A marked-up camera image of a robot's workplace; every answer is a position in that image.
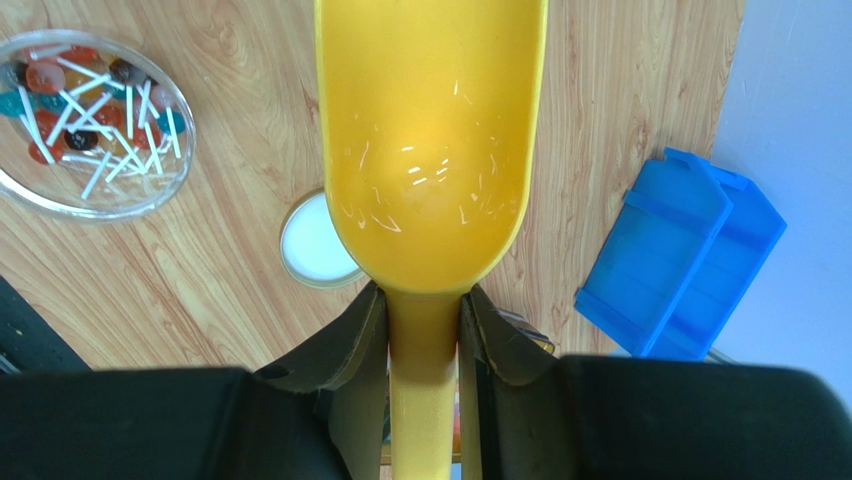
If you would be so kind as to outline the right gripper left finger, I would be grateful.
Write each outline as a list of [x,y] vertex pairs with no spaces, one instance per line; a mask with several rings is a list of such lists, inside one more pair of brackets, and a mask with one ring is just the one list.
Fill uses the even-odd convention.
[[385,296],[369,282],[324,328],[255,372],[282,392],[286,479],[376,479],[388,396]]

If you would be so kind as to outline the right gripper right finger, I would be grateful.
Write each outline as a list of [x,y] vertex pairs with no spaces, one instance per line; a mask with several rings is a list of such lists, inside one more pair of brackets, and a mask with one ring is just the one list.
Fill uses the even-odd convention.
[[506,320],[480,286],[462,299],[459,362],[462,478],[562,477],[556,359]]

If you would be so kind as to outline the yellow plastic scoop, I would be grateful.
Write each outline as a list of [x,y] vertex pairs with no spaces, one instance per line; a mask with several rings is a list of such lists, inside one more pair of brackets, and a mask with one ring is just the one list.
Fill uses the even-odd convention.
[[382,289],[391,466],[451,475],[462,299],[526,211],[545,1],[319,1],[318,100],[334,227]]

